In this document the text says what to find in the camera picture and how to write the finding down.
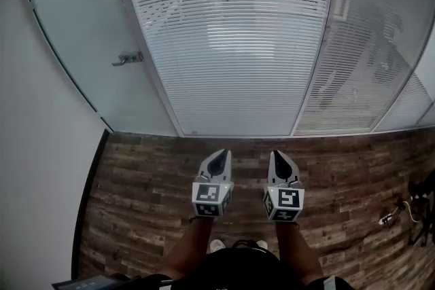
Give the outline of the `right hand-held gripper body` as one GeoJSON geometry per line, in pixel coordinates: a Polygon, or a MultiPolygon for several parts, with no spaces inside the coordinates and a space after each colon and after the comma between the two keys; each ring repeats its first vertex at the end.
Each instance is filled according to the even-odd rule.
{"type": "Polygon", "coordinates": [[[290,182],[269,179],[264,188],[263,204],[269,221],[295,221],[304,205],[305,190],[296,178],[290,182]]]}

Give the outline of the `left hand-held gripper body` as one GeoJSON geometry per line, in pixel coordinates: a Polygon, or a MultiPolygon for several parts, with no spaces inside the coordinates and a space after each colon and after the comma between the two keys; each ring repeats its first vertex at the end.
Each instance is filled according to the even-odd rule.
{"type": "Polygon", "coordinates": [[[232,200],[232,175],[212,177],[201,173],[192,184],[192,206],[196,216],[221,217],[232,200]]]}

